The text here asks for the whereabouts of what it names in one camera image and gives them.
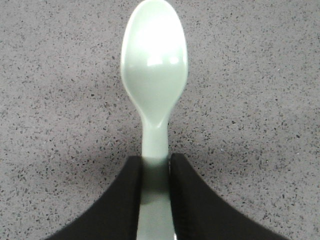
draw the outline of spoon handle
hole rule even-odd
[[[167,124],[143,124],[142,191],[137,240],[173,240]]]

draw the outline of gray granite surface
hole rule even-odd
[[[320,239],[320,1],[170,0],[189,77],[170,152],[236,209]],[[38,240],[141,153],[119,73],[138,0],[0,1],[0,239]]]

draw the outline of spoon bowl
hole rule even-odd
[[[121,52],[123,85],[142,121],[167,122],[187,82],[185,35],[164,0],[145,0],[126,27]]]

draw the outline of black rubber grip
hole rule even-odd
[[[170,160],[170,198],[178,240],[285,240],[220,198],[183,154]]]
[[[79,218],[47,240],[135,240],[142,159],[129,157],[107,191]]]

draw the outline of spoon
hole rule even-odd
[[[169,196],[168,121],[188,75],[185,35],[165,0],[133,11],[122,43],[121,78],[142,121],[143,177],[137,240],[173,240]]]

